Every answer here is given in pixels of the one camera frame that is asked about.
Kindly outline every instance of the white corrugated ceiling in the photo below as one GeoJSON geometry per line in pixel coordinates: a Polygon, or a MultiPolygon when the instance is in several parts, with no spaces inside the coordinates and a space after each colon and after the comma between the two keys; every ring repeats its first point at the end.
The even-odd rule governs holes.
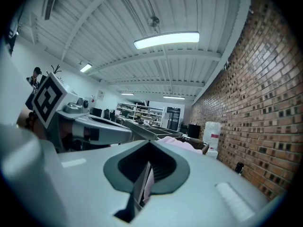
{"type": "Polygon", "coordinates": [[[86,73],[119,92],[192,101],[222,64],[237,23],[244,25],[241,1],[55,0],[49,20],[24,10],[19,33],[78,70],[91,63],[86,73]],[[160,19],[156,29],[147,23],[154,15],[160,19]],[[179,31],[198,31],[199,43],[134,46],[137,39],[179,31]]]}

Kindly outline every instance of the bracelet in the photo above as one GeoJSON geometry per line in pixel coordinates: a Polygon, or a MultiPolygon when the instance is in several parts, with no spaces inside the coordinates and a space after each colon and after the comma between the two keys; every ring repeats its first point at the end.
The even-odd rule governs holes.
{"type": "Polygon", "coordinates": [[[25,120],[25,122],[26,122],[25,128],[34,132],[34,124],[35,124],[35,121],[37,120],[37,118],[38,118],[38,115],[34,111],[30,112],[28,114],[28,118],[25,120]]]}

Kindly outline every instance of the black cap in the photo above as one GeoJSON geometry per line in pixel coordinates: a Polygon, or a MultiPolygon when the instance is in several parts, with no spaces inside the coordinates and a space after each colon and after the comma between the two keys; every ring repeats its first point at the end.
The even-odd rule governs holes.
{"type": "Polygon", "coordinates": [[[42,72],[41,72],[41,70],[40,70],[40,68],[39,67],[36,67],[35,69],[34,69],[34,71],[39,75],[39,74],[42,74],[42,72]]]}

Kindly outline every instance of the ceiling light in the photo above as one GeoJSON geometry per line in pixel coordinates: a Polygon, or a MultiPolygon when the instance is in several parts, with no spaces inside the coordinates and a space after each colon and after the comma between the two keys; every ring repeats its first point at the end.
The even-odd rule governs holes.
{"type": "Polygon", "coordinates": [[[91,65],[90,64],[87,64],[85,67],[83,67],[80,71],[81,72],[85,72],[87,71],[89,68],[91,68],[91,65]]]}
{"type": "Polygon", "coordinates": [[[172,43],[198,43],[200,34],[195,31],[167,33],[161,35],[153,35],[150,37],[136,40],[134,42],[135,47],[143,49],[150,46],[160,44],[172,44],[172,43]]]}
{"type": "Polygon", "coordinates": [[[178,97],[178,96],[163,96],[164,98],[170,98],[170,99],[185,99],[185,97],[178,97]]]}

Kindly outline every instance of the person wearing black cap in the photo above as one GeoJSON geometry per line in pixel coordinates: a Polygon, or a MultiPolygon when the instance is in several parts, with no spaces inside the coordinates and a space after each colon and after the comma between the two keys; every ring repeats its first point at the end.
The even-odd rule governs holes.
{"type": "Polygon", "coordinates": [[[31,95],[28,97],[27,102],[25,105],[28,107],[28,109],[33,110],[32,100],[34,98],[35,93],[37,92],[39,88],[39,82],[37,81],[37,77],[41,75],[42,72],[39,67],[36,67],[33,71],[33,75],[29,78],[27,78],[27,81],[29,84],[33,87],[33,91],[31,95]]]}

